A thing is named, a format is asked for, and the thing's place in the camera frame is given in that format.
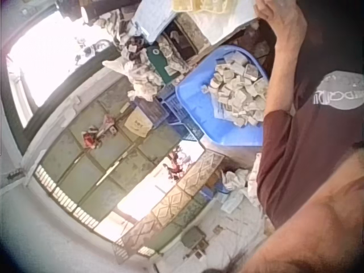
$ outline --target white paper pile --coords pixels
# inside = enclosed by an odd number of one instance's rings
[[[238,127],[263,122],[268,81],[258,68],[238,51],[217,60],[209,86],[201,91],[211,94],[215,118],[233,122]]]

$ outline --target cloth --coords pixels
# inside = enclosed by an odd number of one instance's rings
[[[296,71],[296,114],[275,111],[263,123],[258,198],[276,228],[325,183],[350,148],[363,141],[361,31],[355,18],[341,14],[344,3],[330,1],[330,9],[327,3],[300,2],[309,30]]]

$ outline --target ventilation grille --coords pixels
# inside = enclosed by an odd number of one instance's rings
[[[91,229],[94,229],[98,225],[98,221],[91,217],[87,212],[78,207],[73,215],[81,221],[82,224],[89,226]]]
[[[73,202],[59,187],[57,187],[56,183],[53,179],[51,179],[49,174],[41,165],[39,165],[36,169],[35,176],[48,192],[52,192],[54,190],[52,193],[53,197],[66,210],[72,212],[77,207],[77,204]]]
[[[150,249],[149,247],[143,246],[141,249],[138,250],[138,253],[147,257],[152,257],[155,254],[155,251],[153,249]]]

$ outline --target paper sheet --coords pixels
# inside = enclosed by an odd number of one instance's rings
[[[152,129],[153,123],[150,119],[141,111],[139,107],[128,116],[124,126],[128,128],[132,133],[145,138],[148,132]]]
[[[257,17],[254,12],[255,0],[234,1],[234,6],[228,14],[213,14],[206,11],[189,13],[189,16],[212,45],[228,36],[237,27]]]
[[[153,43],[175,16],[171,0],[143,0],[132,22],[140,27],[147,41]]]

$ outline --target bright window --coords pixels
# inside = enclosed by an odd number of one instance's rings
[[[106,41],[109,45],[111,40],[112,37],[101,27],[84,25],[82,19],[71,22],[69,18],[63,18],[59,12],[55,12],[20,38],[12,47],[9,58],[12,66],[22,71],[21,80],[26,82],[35,105],[40,107],[53,91],[82,64],[82,61],[77,62],[77,55],[83,56],[86,48],[92,52],[94,50],[92,45],[100,44],[100,41]],[[23,105],[22,99],[18,98],[18,100],[20,102],[15,104]],[[28,111],[25,109],[18,113],[23,126],[26,125],[30,119]]]

